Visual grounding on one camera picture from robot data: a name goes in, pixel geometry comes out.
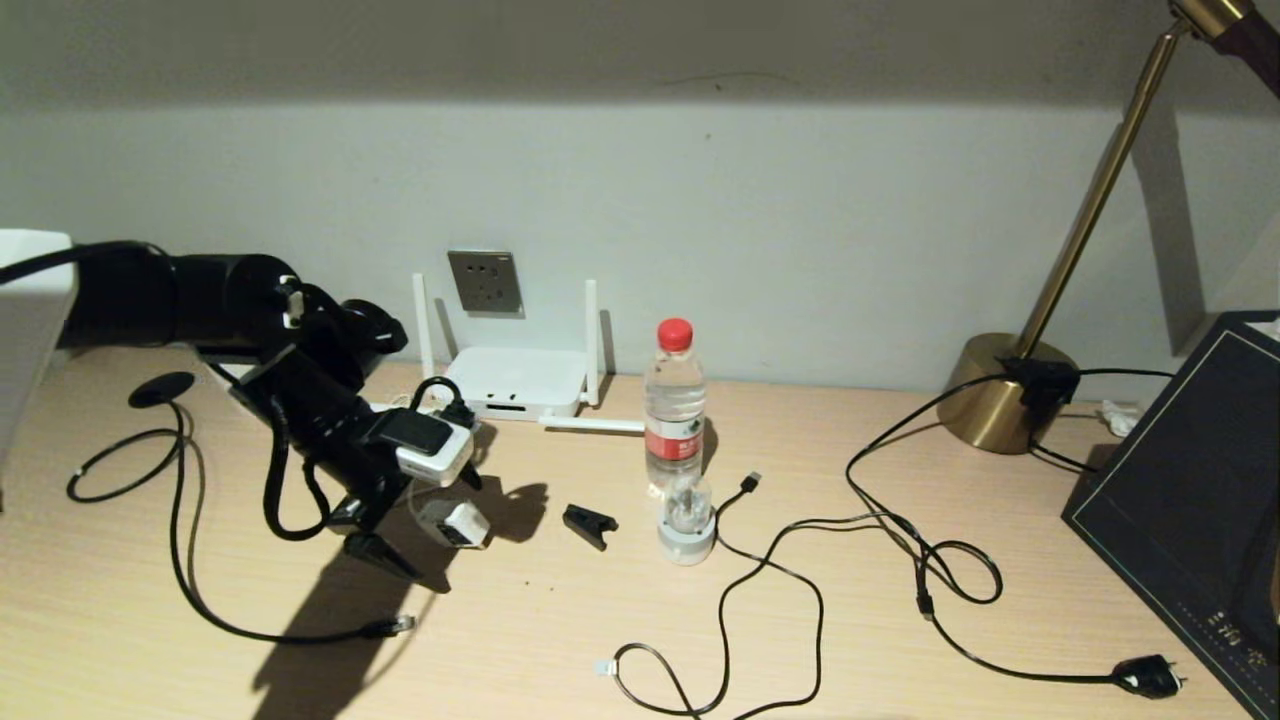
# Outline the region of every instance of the black box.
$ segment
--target black box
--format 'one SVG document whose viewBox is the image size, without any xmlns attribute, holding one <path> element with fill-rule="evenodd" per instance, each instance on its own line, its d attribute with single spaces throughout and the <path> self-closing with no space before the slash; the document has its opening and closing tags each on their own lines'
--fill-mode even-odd
<svg viewBox="0 0 1280 720">
<path fill-rule="evenodd" d="M 1226 313 L 1062 519 L 1254 717 L 1276 717 L 1280 342 Z"/>
</svg>

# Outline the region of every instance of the gold lamp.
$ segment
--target gold lamp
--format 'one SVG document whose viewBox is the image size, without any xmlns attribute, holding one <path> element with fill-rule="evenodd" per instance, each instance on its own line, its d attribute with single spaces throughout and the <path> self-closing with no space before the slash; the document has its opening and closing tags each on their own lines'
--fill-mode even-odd
<svg viewBox="0 0 1280 720">
<path fill-rule="evenodd" d="M 1009 373 L 1011 366 L 1019 363 L 1025 365 L 1027 361 L 1075 368 L 1075 363 L 1065 352 L 1042 342 L 1041 336 L 1093 233 L 1183 35 L 1190 32 L 1220 54 L 1243 59 L 1271 92 L 1280 97 L 1280 37 L 1254 9 L 1252 0 L 1171 0 L 1169 6 L 1176 22 L 1160 35 L 1147 58 L 1124 122 L 1102 156 L 1102 167 L 1085 192 L 1075 224 L 1044 281 L 1023 332 L 1016 336 L 986 333 L 969 338 L 947 387 Z M 938 420 L 952 434 L 974 447 L 1010 455 L 1027 452 L 1048 429 L 1059 405 L 1029 400 L 1025 391 L 1027 387 L 1016 379 L 975 384 L 941 402 Z"/>
</svg>

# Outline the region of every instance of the bottle label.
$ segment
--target bottle label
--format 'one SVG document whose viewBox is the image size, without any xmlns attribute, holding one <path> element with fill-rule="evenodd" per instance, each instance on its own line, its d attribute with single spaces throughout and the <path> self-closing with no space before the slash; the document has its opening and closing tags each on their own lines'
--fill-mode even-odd
<svg viewBox="0 0 1280 720">
<path fill-rule="evenodd" d="M 687 460 L 703 448 L 703 416 L 680 423 L 648 418 L 644 424 L 644 445 L 663 460 Z"/>
</svg>

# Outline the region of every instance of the power socket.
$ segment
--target power socket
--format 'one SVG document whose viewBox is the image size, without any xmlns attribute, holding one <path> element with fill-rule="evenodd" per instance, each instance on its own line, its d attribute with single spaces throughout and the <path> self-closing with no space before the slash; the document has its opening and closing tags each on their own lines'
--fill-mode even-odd
<svg viewBox="0 0 1280 720">
<path fill-rule="evenodd" d="M 468 313 L 520 313 L 520 282 L 511 252 L 449 250 L 458 300 Z"/>
</svg>

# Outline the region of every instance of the desk surface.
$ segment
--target desk surface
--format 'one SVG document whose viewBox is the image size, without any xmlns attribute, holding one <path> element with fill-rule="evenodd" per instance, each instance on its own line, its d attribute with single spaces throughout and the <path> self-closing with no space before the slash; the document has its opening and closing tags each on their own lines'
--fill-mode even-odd
<svg viewBox="0 0 1280 720">
<path fill-rule="evenodd" d="M 169 566 L 172 471 L 101 505 L 74 505 L 63 495 L 70 471 L 97 450 L 170 423 L 165 410 L 131 410 L 124 400 L 140 382 L 173 369 L 200 374 L 180 351 L 81 356 L 50 373 L 19 430 L 0 516 L 0 716 L 654 717 L 594 674 L 596 660 L 631 641 L 662 650 L 695 703 L 714 693 L 716 601 L 749 565 L 723 548 L 695 568 L 662 557 L 634 437 L 495 423 L 480 471 L 492 489 L 500 484 L 489 503 L 504 537 L 457 555 L 419 548 L 425 555 L 417 560 L 452 585 L 434 593 L 342 557 L 339 538 L 328 533 L 303 543 L 275 539 L 261 516 L 269 433 L 201 374 L 183 404 L 197 423 L 206 475 L 195 552 L 206 602 L 264 632 L 347 629 L 397 607 L 420 623 L 394 639 L 317 648 L 273 647 L 210 626 L 182 600 Z M 387 365 L 365 395 L 388 401 L 411 391 L 416 373 Z M 708 415 L 717 441 L 708 478 L 717 496 L 727 497 L 750 470 L 764 477 L 726 515 L 726 538 L 759 551 L 791 520 L 859 512 L 841 479 L 847 457 L 922 400 L 713 383 Z M 637 379 L 614 378 L 603 414 L 635 416 L 639 407 Z M 83 492 L 140 475 L 164 442 L 104 462 Z M 1083 457 L 1107 442 L 1097 423 L 1064 418 L 1046 445 Z M 1059 519 L 1071 473 L 984 454 L 934 428 L 873 454 L 859 477 L 925 537 L 973 542 L 1000 564 L 1006 592 L 993 606 L 934 591 L 940 618 L 974 652 L 1056 673 L 1105 673 L 1119 660 L 1158 652 L 1179 661 L 1190 682 L 1178 697 L 1153 702 L 1111 687 L 996 675 L 947 648 L 920 619 L 910 561 L 882 533 L 796 533 L 777 560 L 824 592 L 824 682 L 813 703 L 767 716 L 1245 717 Z M 188 486 L 184 528 L 197 487 Z M 339 497 L 335 484 L 329 491 Z M 607 552 L 562 525 L 568 502 L 618 519 Z M 285 523 L 303 527 L 314 512 L 294 457 Z M 974 588 L 988 584 L 977 566 L 960 569 Z M 732 685 L 713 717 L 808 692 L 814 611 L 808 589 L 772 571 L 731 596 Z M 643 697 L 676 705 L 655 662 L 635 655 L 625 667 Z"/>
</svg>

